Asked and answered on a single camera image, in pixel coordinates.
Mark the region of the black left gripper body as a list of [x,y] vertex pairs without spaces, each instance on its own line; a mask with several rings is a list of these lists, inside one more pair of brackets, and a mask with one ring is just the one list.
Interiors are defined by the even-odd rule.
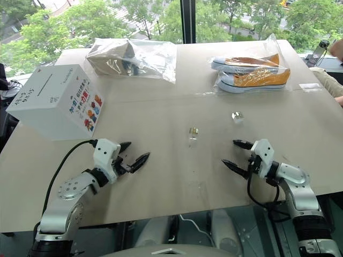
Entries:
[[132,166],[124,163],[123,158],[120,156],[113,162],[113,168],[118,176],[122,176],[125,173],[134,173]]

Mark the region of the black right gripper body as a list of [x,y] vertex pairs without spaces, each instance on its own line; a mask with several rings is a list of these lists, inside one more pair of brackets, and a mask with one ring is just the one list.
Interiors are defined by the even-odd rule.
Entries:
[[251,154],[248,159],[248,174],[252,176],[252,174],[259,174],[260,166],[262,163],[262,159],[259,155]]

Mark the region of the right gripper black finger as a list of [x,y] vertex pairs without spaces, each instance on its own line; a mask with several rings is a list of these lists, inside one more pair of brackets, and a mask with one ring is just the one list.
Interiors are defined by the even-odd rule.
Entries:
[[253,143],[246,140],[235,139],[233,140],[233,144],[246,150],[250,150],[253,147]]
[[234,173],[240,175],[241,177],[243,177],[244,179],[248,179],[249,178],[249,172],[240,168],[237,164],[226,160],[226,159],[222,159],[221,160],[222,163],[229,168],[231,171],[233,171]]

